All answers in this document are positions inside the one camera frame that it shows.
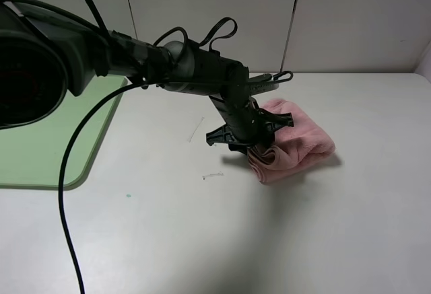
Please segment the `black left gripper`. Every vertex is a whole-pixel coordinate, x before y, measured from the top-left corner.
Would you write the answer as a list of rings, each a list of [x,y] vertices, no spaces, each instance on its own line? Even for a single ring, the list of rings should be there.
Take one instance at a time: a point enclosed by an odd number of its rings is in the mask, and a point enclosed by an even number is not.
[[[247,154],[256,145],[270,147],[275,141],[275,132],[294,126],[291,113],[273,114],[259,107],[252,97],[242,105],[217,97],[210,100],[225,122],[206,134],[210,146],[226,144],[231,151]]]

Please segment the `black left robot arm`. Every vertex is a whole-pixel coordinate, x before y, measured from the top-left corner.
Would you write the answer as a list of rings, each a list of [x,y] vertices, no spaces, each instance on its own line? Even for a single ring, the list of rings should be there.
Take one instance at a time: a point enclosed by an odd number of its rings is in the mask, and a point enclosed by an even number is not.
[[[291,114],[272,114],[255,100],[291,80],[290,71],[251,77],[241,62],[188,38],[149,44],[38,0],[1,0],[1,128],[39,121],[66,93],[80,96],[107,75],[210,98],[224,125],[207,133],[209,145],[245,152],[294,124]]]

